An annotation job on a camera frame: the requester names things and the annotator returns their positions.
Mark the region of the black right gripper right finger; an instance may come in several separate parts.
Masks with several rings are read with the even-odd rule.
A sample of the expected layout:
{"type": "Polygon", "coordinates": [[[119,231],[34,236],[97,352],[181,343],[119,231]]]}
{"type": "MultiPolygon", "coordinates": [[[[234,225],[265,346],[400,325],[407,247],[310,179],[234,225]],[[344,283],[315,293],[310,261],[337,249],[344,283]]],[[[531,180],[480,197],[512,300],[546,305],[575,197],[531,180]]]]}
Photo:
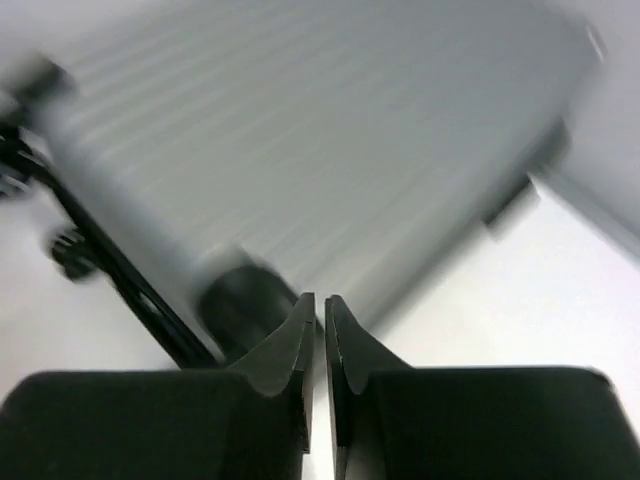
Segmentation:
{"type": "Polygon", "coordinates": [[[339,479],[635,479],[609,380],[574,367],[418,368],[325,303],[339,479]]]}

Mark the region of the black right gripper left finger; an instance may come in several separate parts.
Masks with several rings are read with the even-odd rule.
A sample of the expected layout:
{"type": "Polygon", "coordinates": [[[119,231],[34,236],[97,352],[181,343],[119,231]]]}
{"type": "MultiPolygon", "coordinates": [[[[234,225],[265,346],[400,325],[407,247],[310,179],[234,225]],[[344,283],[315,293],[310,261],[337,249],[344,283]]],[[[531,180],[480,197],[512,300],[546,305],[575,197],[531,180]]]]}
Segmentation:
{"type": "Polygon", "coordinates": [[[224,369],[41,372],[1,405],[5,479],[298,479],[315,299],[224,369]]]}

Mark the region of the grey hard-shell suitcase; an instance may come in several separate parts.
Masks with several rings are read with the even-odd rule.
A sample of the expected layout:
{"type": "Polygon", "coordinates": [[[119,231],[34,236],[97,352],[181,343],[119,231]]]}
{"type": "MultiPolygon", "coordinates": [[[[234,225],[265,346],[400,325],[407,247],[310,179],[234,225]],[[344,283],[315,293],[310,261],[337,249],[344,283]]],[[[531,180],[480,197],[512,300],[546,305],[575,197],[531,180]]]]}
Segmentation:
{"type": "Polygon", "coordinates": [[[55,261],[177,365],[229,363],[304,291],[383,319],[563,149],[598,62],[542,1],[172,1],[5,49],[3,184],[52,191],[55,261]]]}

